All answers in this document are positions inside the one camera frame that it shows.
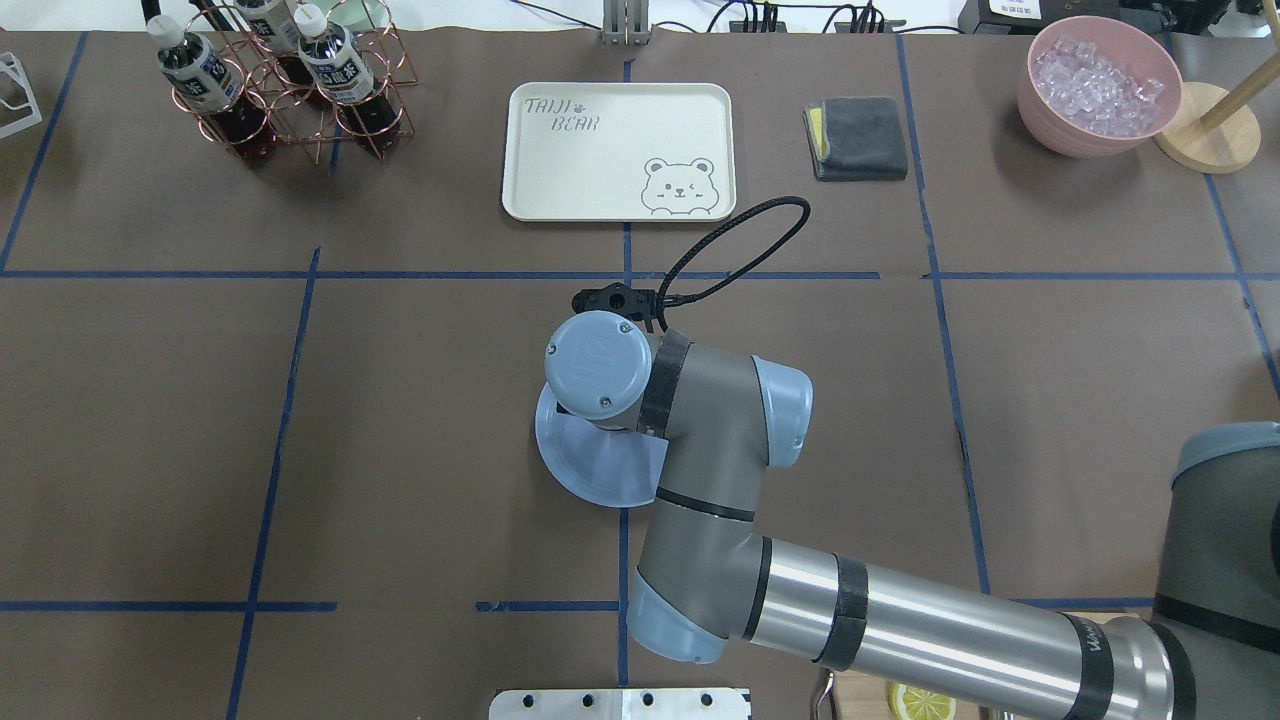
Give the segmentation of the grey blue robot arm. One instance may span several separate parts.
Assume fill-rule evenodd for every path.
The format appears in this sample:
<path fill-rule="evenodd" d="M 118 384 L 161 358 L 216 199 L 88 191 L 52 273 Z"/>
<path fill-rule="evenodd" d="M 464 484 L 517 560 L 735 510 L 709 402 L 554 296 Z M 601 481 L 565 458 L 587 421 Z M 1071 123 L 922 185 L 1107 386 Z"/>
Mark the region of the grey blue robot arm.
<path fill-rule="evenodd" d="M 1151 615 L 1100 624 L 759 534 L 765 469 L 812 418 L 803 372 L 608 311 L 566 320 L 544 368 L 571 415 L 667 443 L 628 601 L 653 653 L 741 639 L 1028 719 L 1277 716 L 1274 421 L 1183 445 Z"/>

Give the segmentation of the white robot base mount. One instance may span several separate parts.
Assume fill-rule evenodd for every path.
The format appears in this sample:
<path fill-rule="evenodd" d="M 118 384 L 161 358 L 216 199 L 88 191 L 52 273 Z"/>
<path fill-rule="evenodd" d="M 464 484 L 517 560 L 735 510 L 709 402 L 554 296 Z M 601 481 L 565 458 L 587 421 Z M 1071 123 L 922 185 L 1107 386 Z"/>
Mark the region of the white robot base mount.
<path fill-rule="evenodd" d="M 502 691 L 489 719 L 751 719 L 750 691 L 728 687 Z"/>

